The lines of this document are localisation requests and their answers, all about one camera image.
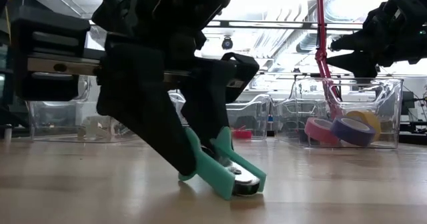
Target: clear plastic bin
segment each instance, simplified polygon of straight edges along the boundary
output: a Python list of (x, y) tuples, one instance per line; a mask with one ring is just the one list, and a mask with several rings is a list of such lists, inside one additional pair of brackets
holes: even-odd
[(99, 86), (90, 77), (79, 86), (79, 97), (68, 102), (29, 101), (34, 141), (115, 143), (138, 136), (112, 117), (96, 111)]
[(253, 140), (267, 138), (271, 97), (258, 95), (251, 101), (227, 104), (228, 121), (234, 137)]
[(274, 104), (276, 138), (304, 147), (397, 148), (402, 84), (401, 79), (296, 81), (290, 98)]

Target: masking tape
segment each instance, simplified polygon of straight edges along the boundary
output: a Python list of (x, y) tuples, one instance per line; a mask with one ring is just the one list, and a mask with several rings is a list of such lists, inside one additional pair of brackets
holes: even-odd
[(381, 135), (381, 123), (377, 116), (370, 111), (351, 111), (347, 113), (347, 117), (359, 120), (369, 126), (373, 127), (376, 131), (373, 141), (378, 141)]

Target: wooden surface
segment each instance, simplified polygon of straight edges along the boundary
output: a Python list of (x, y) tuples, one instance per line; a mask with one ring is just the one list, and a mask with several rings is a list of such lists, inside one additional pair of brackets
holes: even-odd
[(25, 143), (0, 150), (1, 224), (427, 222), (427, 149), (307, 150), (236, 143), (268, 173), (263, 195), (216, 196), (142, 142)]

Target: tape roll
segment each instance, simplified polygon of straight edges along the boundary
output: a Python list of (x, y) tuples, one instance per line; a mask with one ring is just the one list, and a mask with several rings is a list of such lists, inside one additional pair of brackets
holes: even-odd
[(359, 120), (369, 126), (373, 127), (376, 131), (373, 141), (378, 141), (381, 135), (381, 122), (378, 120), (377, 116), (370, 111), (351, 111), (346, 114), (347, 117), (352, 119)]
[(310, 117), (307, 119), (304, 132), (316, 141), (324, 142), (331, 145), (338, 144), (338, 138), (331, 132), (332, 122)]
[(369, 124), (350, 117), (335, 118), (331, 132), (337, 138), (361, 147), (371, 144), (376, 134), (376, 130)]

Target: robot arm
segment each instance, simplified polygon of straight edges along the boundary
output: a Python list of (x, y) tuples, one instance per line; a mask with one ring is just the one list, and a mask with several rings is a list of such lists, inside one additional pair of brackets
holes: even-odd
[[(16, 94), (26, 101), (69, 101), (79, 75), (101, 86), (97, 112), (123, 123), (186, 180), (198, 174), (224, 199), (262, 191), (266, 174), (233, 151), (226, 103), (259, 65), (226, 53), (194, 56), (201, 30), (230, 0), (103, 0), (93, 21), (109, 31), (105, 51), (85, 49), (88, 20), (21, 7), (11, 22)], [(183, 128), (168, 91), (185, 97)]]
[(427, 57), (427, 0), (388, 0), (372, 10), (363, 29), (331, 44), (331, 50), (351, 50), (330, 57), (327, 63), (355, 77), (376, 77), (376, 65), (389, 67), (396, 61), (416, 64)]

